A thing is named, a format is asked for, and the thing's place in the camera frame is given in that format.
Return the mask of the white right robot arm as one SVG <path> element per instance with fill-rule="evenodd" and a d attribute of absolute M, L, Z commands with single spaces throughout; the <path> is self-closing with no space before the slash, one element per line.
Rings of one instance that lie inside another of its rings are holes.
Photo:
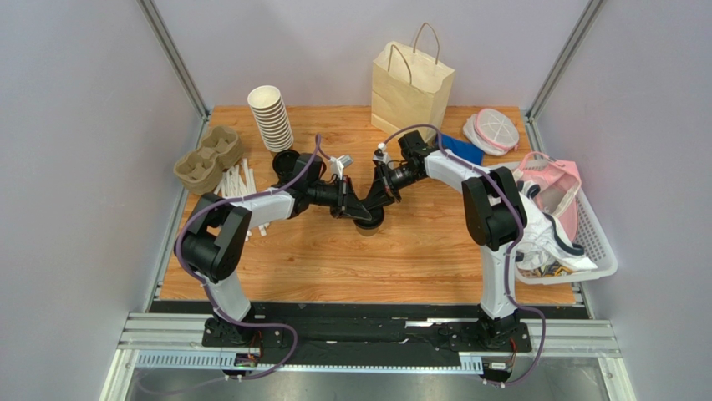
<path fill-rule="evenodd" d="M 450 149 L 428 145 L 417 131 L 401 136 L 399 146 L 405 160 L 399 167 L 390 166 L 385 144 L 374 152 L 374 178 L 364 200 L 371 217 L 358 222 L 357 229 L 364 236 L 373 235 L 384 221 L 385 207 L 399 202 L 402 189 L 424 178 L 460 192 L 467 230 L 481 248 L 483 315 L 477 336 L 488 348 L 507 342 L 519 325 L 512 255 L 527 222 L 512 173 L 506 168 L 490 170 Z"/>

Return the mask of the single paper cup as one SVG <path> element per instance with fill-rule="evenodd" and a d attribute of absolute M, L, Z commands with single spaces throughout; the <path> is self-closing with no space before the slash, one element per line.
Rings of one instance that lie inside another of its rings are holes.
<path fill-rule="evenodd" d="M 377 226 L 364 226 L 364 225 L 357 224 L 357 225 L 356 225 L 356 229 L 357 229 L 357 232 L 358 232 L 361 236 L 369 237 L 369 236 L 375 236 L 377 233 L 379 233 L 380 225 L 377 225 Z"/>

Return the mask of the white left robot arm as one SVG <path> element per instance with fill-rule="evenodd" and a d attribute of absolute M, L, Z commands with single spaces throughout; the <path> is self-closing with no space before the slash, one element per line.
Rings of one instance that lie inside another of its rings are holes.
<path fill-rule="evenodd" d="M 323 180 L 326 165 L 317 154 L 287 150 L 274 160 L 277 186 L 237 198 L 203 195 L 175 242 L 179 263 L 203 286 L 215 315 L 238 327 L 249 326 L 251 303 L 236 267 L 252 228 L 292 219 L 311 205 L 326 206 L 334 218 L 372 217 L 347 176 Z"/>

